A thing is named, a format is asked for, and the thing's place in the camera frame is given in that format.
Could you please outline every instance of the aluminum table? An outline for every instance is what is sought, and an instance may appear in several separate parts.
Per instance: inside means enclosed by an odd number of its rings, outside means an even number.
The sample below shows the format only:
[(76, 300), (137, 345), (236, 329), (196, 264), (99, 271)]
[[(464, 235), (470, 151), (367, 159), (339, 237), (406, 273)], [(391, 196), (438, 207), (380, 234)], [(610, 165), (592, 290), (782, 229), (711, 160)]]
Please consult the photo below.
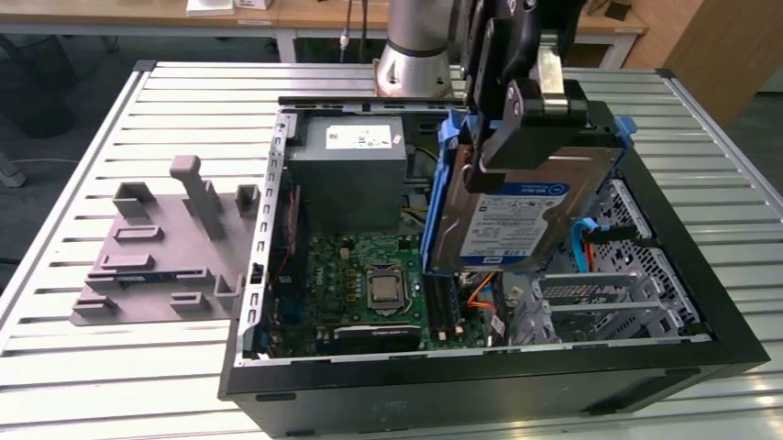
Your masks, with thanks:
[[(631, 415), (363, 438), (779, 438), (780, 196), (676, 80), (654, 71), (572, 70), (567, 76), (592, 99), (634, 117), (635, 148), (772, 361)], [(215, 397), (227, 321), (76, 327), (67, 318), (109, 230), (120, 182), (180, 193), (168, 178), (169, 159), (197, 154), (201, 175), (219, 192), (261, 184), (277, 96), (372, 93), (369, 65), (159, 62), (152, 71), (131, 74), (0, 297), (4, 440), (267, 438), (233, 404)]]

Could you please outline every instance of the red cable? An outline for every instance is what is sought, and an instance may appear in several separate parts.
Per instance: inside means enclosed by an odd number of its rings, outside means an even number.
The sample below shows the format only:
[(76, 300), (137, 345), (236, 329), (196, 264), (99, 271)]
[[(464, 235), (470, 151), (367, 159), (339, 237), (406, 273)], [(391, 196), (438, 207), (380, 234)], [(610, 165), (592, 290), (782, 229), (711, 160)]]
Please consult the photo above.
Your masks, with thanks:
[(584, 243), (584, 253), (587, 254), (587, 270), (596, 271), (596, 255), (594, 254), (592, 243)]

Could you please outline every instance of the wooden desk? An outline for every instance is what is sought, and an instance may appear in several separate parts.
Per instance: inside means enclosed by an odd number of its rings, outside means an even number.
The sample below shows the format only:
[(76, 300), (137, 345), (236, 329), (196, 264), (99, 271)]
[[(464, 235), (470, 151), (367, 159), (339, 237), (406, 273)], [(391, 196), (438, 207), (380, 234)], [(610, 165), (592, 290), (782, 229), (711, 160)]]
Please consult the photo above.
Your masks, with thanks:
[(112, 26), (235, 28), (244, 20), (267, 21), (273, 26), (280, 12), (272, 8), (236, 9), (231, 16), (187, 16), (187, 0), (3, 0), (0, 21)]
[[(388, 25), (389, 1), (369, 0), (367, 9), (367, 35), (371, 39), (384, 39)], [(277, 38), (277, 44), (285, 39), (295, 38), (339, 38), (345, 26), (347, 0), (283, 0), (276, 25), (285, 29)], [(353, 0), (351, 14), (351, 28), (361, 28), (361, 1)], [(599, 10), (595, 15), (583, 15), (579, 21), (576, 43), (610, 46), (600, 68), (619, 69), (630, 53), (636, 37), (644, 34), (647, 25), (628, 13), (626, 21), (618, 21), (603, 15)]]
[[(361, 27), (353, 1), (351, 28)], [(280, 61), (296, 62), (296, 38), (335, 38), (345, 25), (347, 0), (275, 0), (267, 10), (237, 9), (231, 16), (185, 16), (187, 0), (1, 0), (0, 32), (65, 35), (273, 37)], [(384, 39), (388, 1), (369, 0), (367, 36)], [(631, 13), (616, 21), (598, 12), (583, 16), (578, 44), (608, 45), (600, 67), (619, 68), (647, 26)]]

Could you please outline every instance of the power supply label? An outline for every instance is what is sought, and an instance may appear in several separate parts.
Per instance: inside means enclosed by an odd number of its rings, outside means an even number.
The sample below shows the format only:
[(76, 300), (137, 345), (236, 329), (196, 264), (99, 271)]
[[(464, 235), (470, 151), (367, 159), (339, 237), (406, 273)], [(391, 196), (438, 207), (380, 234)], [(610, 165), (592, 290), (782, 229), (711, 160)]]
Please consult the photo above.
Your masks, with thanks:
[(327, 149), (389, 149), (391, 147), (391, 126), (327, 127)]
[(463, 261), (496, 266), (526, 259), (547, 230), (543, 215), (563, 203), (568, 189), (564, 183), (519, 182), (482, 194), (460, 250)]

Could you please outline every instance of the yellow wire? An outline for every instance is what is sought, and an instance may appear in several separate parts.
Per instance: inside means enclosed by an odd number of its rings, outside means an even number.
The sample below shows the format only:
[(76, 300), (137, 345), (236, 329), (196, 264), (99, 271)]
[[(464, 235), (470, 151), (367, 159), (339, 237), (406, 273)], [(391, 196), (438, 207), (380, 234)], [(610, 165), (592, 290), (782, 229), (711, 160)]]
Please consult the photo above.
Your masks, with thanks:
[(438, 163), (438, 156), (435, 154), (432, 154), (432, 151), (430, 151), (428, 149), (424, 149), (422, 147), (416, 147), (416, 151), (420, 151), (422, 153), (424, 153)]

